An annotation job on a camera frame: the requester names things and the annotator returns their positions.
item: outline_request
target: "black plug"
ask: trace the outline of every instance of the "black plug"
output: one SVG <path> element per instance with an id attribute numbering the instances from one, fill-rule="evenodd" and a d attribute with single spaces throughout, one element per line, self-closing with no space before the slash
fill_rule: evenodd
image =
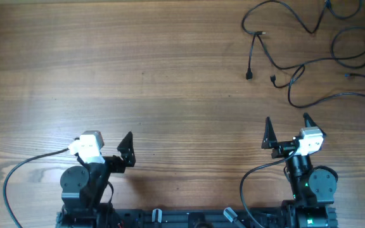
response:
<path id="1" fill-rule="evenodd" d="M 276 75 L 270 76 L 270 81 L 274 83 L 276 81 Z"/>
<path id="2" fill-rule="evenodd" d="M 332 3 L 330 2 L 330 0 L 325 0 L 325 2 L 328 9 L 332 8 Z"/>
<path id="3" fill-rule="evenodd" d="M 252 69 L 247 68 L 246 79 L 251 80 L 253 78 Z"/>
<path id="4" fill-rule="evenodd" d="M 355 73 L 345 73 L 346 78 L 351 78 L 352 76 L 355 76 Z"/>

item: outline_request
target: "wood grain surface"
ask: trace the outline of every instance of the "wood grain surface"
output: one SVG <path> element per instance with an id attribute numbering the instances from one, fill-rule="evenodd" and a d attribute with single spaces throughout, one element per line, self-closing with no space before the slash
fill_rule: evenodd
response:
<path id="1" fill-rule="evenodd" d="M 285 1 L 308 27 L 324 1 Z M 365 98 L 344 97 L 306 110 L 291 107 L 286 89 L 292 71 L 276 70 L 256 42 L 254 78 L 245 80 L 251 37 L 240 28 L 259 1 L 160 1 L 0 6 L 0 227 L 14 227 L 3 203 L 6 174 L 20 161 L 67 147 L 85 130 L 100 130 L 103 153 L 115 152 L 134 133 L 136 166 L 112 175 L 115 208 L 241 209 L 243 174 L 271 162 L 260 148 L 267 116 L 279 140 L 303 127 L 307 111 L 328 134 L 314 165 L 335 169 L 340 227 L 365 227 Z M 335 1 L 346 15 L 357 1 Z M 280 65 L 329 56 L 334 35 L 365 26 L 362 11 L 350 20 L 328 11 L 316 35 L 308 35 L 278 4 L 249 18 L 267 32 Z M 340 37 L 336 54 L 364 50 L 365 34 Z M 341 91 L 365 91 L 347 80 L 334 61 L 307 66 L 293 87 L 293 101 L 309 103 Z M 365 68 L 353 71 L 365 73 Z M 53 227 L 62 206 L 61 173 L 77 164 L 58 155 L 18 169 L 8 198 L 24 227 Z M 291 199 L 283 166 L 254 173 L 245 183 L 250 206 L 278 206 Z"/>

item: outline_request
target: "black cable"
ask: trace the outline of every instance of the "black cable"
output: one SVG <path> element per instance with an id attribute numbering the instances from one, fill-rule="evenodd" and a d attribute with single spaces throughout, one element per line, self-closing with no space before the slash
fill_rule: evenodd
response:
<path id="1" fill-rule="evenodd" d="M 337 19 L 341 19 L 341 20 L 346 20 L 346 19 L 349 19 L 349 18 L 351 18 L 351 17 L 353 17 L 354 15 L 356 15 L 360 10 L 361 10 L 361 8 L 362 8 L 362 0 L 359 0 L 359 7 L 356 9 L 356 11 L 354 12 L 354 13 L 352 13 L 351 15 L 349 15 L 349 16 L 339 16 L 339 15 L 337 15 L 334 11 L 333 11 L 333 9 L 332 9 L 332 4 L 330 3 L 330 0 L 327 0 L 328 1 L 328 5 L 327 5 L 327 7 L 328 7 L 328 9 L 329 9 L 329 11 L 330 11 L 330 13 L 332 13 L 332 15 L 335 17 L 335 18 L 337 18 Z"/>
<path id="2" fill-rule="evenodd" d="M 288 168 L 286 166 L 284 166 L 283 172 L 288 182 L 291 182 L 290 176 L 288 175 Z"/>
<path id="3" fill-rule="evenodd" d="M 111 198 L 108 201 L 108 210 L 106 211 L 105 227 L 108 227 L 108 216 L 109 216 L 109 211 L 112 210 L 112 196 L 113 196 L 113 192 L 114 192 L 111 182 L 108 181 L 108 185 L 111 188 L 112 194 L 111 194 Z"/>
<path id="4" fill-rule="evenodd" d="M 252 32 L 252 31 L 249 31 L 246 29 L 245 27 L 245 21 L 246 19 L 248 18 L 248 16 L 250 15 L 250 13 L 255 10 L 256 8 L 258 8 L 259 6 L 262 6 L 263 4 L 266 4 L 266 3 L 278 3 L 278 4 L 281 4 L 283 5 L 285 8 L 287 8 L 288 10 L 290 10 L 290 12 L 294 15 L 294 17 L 298 20 L 298 22 L 301 24 L 301 26 L 303 26 L 303 28 L 305 29 L 306 32 L 308 32 L 309 34 L 314 34 L 318 28 L 319 28 L 319 25 L 321 23 L 321 20 L 323 18 L 323 15 L 324 15 L 324 11 L 326 8 L 328 8 L 332 15 L 335 17 L 335 18 L 338 18 L 338 19 L 341 19 L 341 20 L 344 20 L 344 19 L 348 19 L 352 16 L 354 16 L 355 14 L 357 14 L 361 8 L 362 8 L 362 0 L 359 0 L 359 7 L 357 8 L 356 12 L 354 12 L 353 14 L 349 15 L 349 16 L 339 16 L 337 15 L 333 10 L 332 10 L 332 5 L 330 3 L 330 0 L 326 0 L 325 2 L 325 5 L 322 9 L 322 12 L 321 14 L 319 15 L 319 18 L 318 18 L 318 21 L 316 23 L 316 26 L 314 28 L 314 30 L 309 30 L 305 23 L 302 21 L 302 19 L 294 12 L 293 9 L 291 9 L 291 7 L 281 1 L 275 1 L 275 0 L 268 0 L 268 1 L 264 1 L 258 5 L 256 5 L 255 7 L 253 7 L 252 9 L 248 10 L 247 13 L 245 14 L 245 16 L 243 17 L 242 21 L 241 21 L 241 27 L 242 29 L 250 34 L 250 35 L 253 35 L 253 41 L 252 41 L 252 46 L 250 48 L 250 54 L 249 54 L 249 62 L 248 62 L 248 70 L 247 70 L 247 73 L 246 73 L 246 78 L 247 79 L 251 79 L 252 78 L 252 71 L 251 71 L 251 68 L 250 68 L 250 62 L 251 62 L 251 59 L 252 59 L 252 51 L 253 51 L 253 46 L 254 46 L 254 40 L 255 40 L 255 37 L 257 37 L 260 41 L 260 44 L 261 46 L 263 47 L 263 50 L 264 50 L 264 53 L 266 54 L 266 56 L 268 57 L 269 61 L 271 62 L 271 64 L 273 64 L 277 69 L 279 70 L 289 70 L 289 69 L 293 69 L 293 68 L 296 68 L 298 67 L 297 71 L 293 74 L 293 77 L 291 78 L 291 81 L 285 85 L 276 85 L 275 84 L 275 80 L 276 80 L 276 76 L 273 75 L 271 76 L 271 82 L 273 83 L 273 86 L 275 88 L 284 88 L 284 87 L 287 87 L 288 86 L 288 102 L 290 103 L 290 105 L 296 107 L 296 108 L 306 108 L 306 107 L 310 107 L 310 106 L 313 106 L 313 105 L 316 105 L 322 101 L 327 101 L 328 99 L 331 99 L 331 98 L 335 98 L 335 97 L 339 97 L 339 96 L 343 96 L 343 95 L 356 95 L 356 96 L 364 96 L 365 97 L 365 94 L 359 94 L 359 93 L 353 93 L 353 92 L 343 92 L 343 93 L 340 93 L 340 94 L 334 94 L 332 96 L 328 96 L 327 98 L 323 98 L 323 99 L 320 99 L 316 102 L 313 102 L 311 104 L 307 104 L 307 105 L 303 105 L 303 106 L 297 106 L 297 105 L 294 105 L 292 102 L 291 102 L 291 99 L 290 99 L 290 87 L 292 86 L 292 84 L 294 82 L 296 82 L 305 72 L 305 65 L 309 64 L 309 63 L 315 63 L 317 61 L 323 61 L 323 60 L 335 60 L 337 63 L 339 63 L 341 66 L 343 67 L 346 67 L 346 68 L 351 68 L 351 69 L 359 69 L 359 68 L 363 68 L 365 67 L 365 62 L 361 65 L 357 65 L 357 66 L 352 66 L 352 65 L 347 65 L 343 62 L 341 62 L 341 60 L 352 60 L 352 59 L 355 59 L 355 58 L 358 58 L 360 56 L 363 56 L 365 55 L 365 50 L 360 53 L 360 54 L 357 54 L 357 55 L 354 55 L 354 56 L 349 56 L 349 57 L 336 57 L 335 56 L 335 52 L 334 52 L 334 47 L 335 47 L 335 42 L 336 40 L 338 39 L 338 37 L 344 33 L 344 32 L 347 32 L 347 31 L 350 31 L 350 30 L 363 30 L 365 31 L 365 27 L 348 27 L 348 28 L 345 28 L 345 29 L 342 29 L 341 31 L 339 31 L 336 36 L 333 38 L 332 40 L 332 43 L 331 43 L 331 47 L 330 47 L 330 55 L 331 57 L 326 57 L 326 58 L 318 58 L 316 60 L 309 60 L 309 61 L 306 61 L 306 62 L 303 62 L 303 63 L 299 63 L 297 65 L 293 65 L 293 66 L 286 66 L 286 67 L 282 67 L 282 66 L 278 66 L 274 60 L 272 59 L 271 55 L 269 54 L 265 44 L 263 43 L 263 40 L 261 38 L 261 35 L 264 34 L 264 32 L 261 32 L 261 31 L 257 31 L 257 32 Z M 302 71 L 301 73 L 298 75 L 298 77 L 296 77 L 294 79 L 294 76 L 296 76 L 296 74 L 298 73 L 298 71 L 302 68 Z M 365 78 L 365 75 L 362 76 L 362 75 L 359 75 L 359 74 L 348 74 L 348 75 L 354 75 L 354 76 L 360 76 L 360 77 L 364 77 Z"/>
<path id="5" fill-rule="evenodd" d="M 321 99 L 318 99 L 317 101 L 315 102 L 312 102 L 310 104 L 305 104 L 305 105 L 295 105 L 292 103 L 291 101 L 291 97 L 290 97 L 290 93 L 291 93 L 291 86 L 292 84 L 294 83 L 294 76 L 297 74 L 297 72 L 304 66 L 300 66 L 300 68 L 298 68 L 298 70 L 292 75 L 292 78 L 290 80 L 290 83 L 288 85 L 288 94 L 287 94 L 287 98 L 288 98 L 288 102 L 290 103 L 290 105 L 292 105 L 293 107 L 296 107 L 296 108 L 308 108 L 308 107 L 311 107 L 311 106 L 314 106 L 314 105 L 317 105 L 319 104 L 320 102 L 323 102 L 323 101 L 327 101 L 329 99 L 332 99 L 332 98 L 337 98 L 337 97 L 340 97 L 340 96 L 344 96 L 344 95 L 353 95 L 353 96 L 361 96 L 361 97 L 365 97 L 365 94 L 361 94 L 361 93 L 358 93 L 358 92 L 341 92 L 341 93 L 338 93 L 338 94 L 334 94 L 334 95 L 330 95 L 330 96 L 327 96 L 325 98 L 321 98 Z M 351 76 L 355 76 L 355 77 L 362 77 L 365 79 L 365 75 L 362 75 L 362 74 L 359 74 L 359 73 L 347 73 L 345 74 L 346 77 L 351 77 Z"/>
<path id="6" fill-rule="evenodd" d="M 4 185 L 3 185 L 4 202 L 5 202 L 6 209 L 8 209 L 8 213 L 11 215 L 11 218 L 14 221 L 14 223 L 16 224 L 17 227 L 22 228 L 22 226 L 20 225 L 18 219 L 16 219 L 15 215 L 13 214 L 12 209 L 10 207 L 10 203 L 8 202 L 8 198 L 6 196 L 6 186 L 8 184 L 8 180 L 10 179 L 11 175 L 13 174 L 13 172 L 15 172 L 16 169 L 18 169 L 19 167 L 21 167 L 23 164 L 26 164 L 28 162 L 31 162 L 31 161 L 36 160 L 36 159 L 39 159 L 39 158 L 44 158 L 44 157 L 52 156 L 52 155 L 58 155 L 60 153 L 66 152 L 66 151 L 68 151 L 68 148 L 62 149 L 61 151 L 57 151 L 57 152 L 53 152 L 53 153 L 48 153 L 48 154 L 45 154 L 45 155 L 38 155 L 38 156 L 35 156 L 33 158 L 28 158 L 25 161 L 19 163 L 15 167 L 13 167 L 13 169 L 6 176 L 5 181 L 4 181 Z"/>
<path id="7" fill-rule="evenodd" d="M 258 221 L 256 221 L 256 219 L 253 217 L 252 213 L 250 212 L 250 210 L 248 209 L 247 207 L 247 204 L 246 204 L 246 201 L 245 201 L 245 196 L 243 195 L 243 183 L 245 182 L 245 179 L 247 178 L 247 176 L 249 176 L 251 173 L 255 172 L 255 171 L 258 171 L 262 168 L 267 168 L 267 167 L 270 167 L 270 166 L 273 166 L 273 165 L 277 165 L 277 164 L 280 164 L 280 163 L 283 163 L 291 158 L 293 158 L 295 155 L 295 151 L 292 152 L 292 154 L 284 159 L 281 159 L 279 161 L 275 161 L 275 162 L 271 162 L 271 163 L 268 163 L 268 164 L 265 164 L 265 165 L 261 165 L 259 167 L 256 167 L 256 168 L 253 168 L 251 169 L 250 171 L 248 171 L 242 178 L 241 178 L 241 181 L 240 181 L 240 187 L 239 187 L 239 190 L 240 190 L 240 200 L 241 200 L 241 203 L 243 204 L 243 206 L 245 207 L 245 210 L 247 211 L 247 214 L 248 216 L 254 221 L 254 223 L 256 223 L 259 227 L 261 228 L 264 228 Z"/>

